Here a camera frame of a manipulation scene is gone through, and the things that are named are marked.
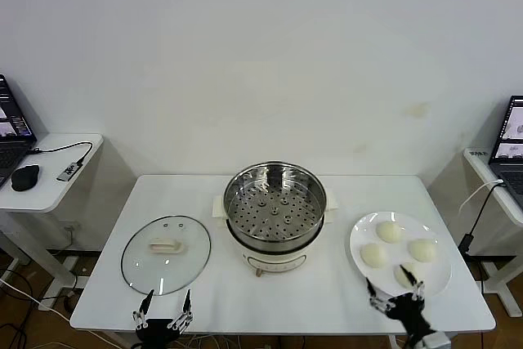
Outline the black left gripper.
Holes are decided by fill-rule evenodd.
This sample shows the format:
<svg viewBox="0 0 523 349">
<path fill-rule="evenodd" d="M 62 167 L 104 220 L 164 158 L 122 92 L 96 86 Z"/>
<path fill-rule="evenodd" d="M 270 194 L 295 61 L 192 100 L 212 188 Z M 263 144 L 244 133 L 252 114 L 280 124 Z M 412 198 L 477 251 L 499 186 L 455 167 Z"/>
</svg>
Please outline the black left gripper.
<svg viewBox="0 0 523 349">
<path fill-rule="evenodd" d="M 137 311 L 132 312 L 132 318 L 136 326 L 138 342 L 136 348 L 141 349 L 165 349 L 181 336 L 193 320 L 191 310 L 191 290 L 186 293 L 181 314 L 175 319 L 148 319 L 146 314 L 150 308 L 154 296 L 151 289 L 142 300 Z"/>
</svg>

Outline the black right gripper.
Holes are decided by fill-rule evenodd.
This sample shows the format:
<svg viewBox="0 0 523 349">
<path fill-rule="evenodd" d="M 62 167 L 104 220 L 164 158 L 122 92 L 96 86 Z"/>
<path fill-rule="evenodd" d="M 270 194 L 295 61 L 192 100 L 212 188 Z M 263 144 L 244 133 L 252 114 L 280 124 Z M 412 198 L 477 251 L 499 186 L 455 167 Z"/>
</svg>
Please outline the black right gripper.
<svg viewBox="0 0 523 349">
<path fill-rule="evenodd" d="M 425 336 L 434 333 L 431 325 L 422 315 L 422 311 L 425 308 L 425 284 L 423 281 L 417 280 L 415 275 L 403 265 L 400 265 L 400 269 L 412 285 L 413 293 L 405 293 L 388 301 L 378 296 L 373 284 L 366 277 L 369 303 L 377 311 L 385 311 L 389 319 L 398 320 L 403 325 L 409 340 L 421 340 Z"/>
</svg>

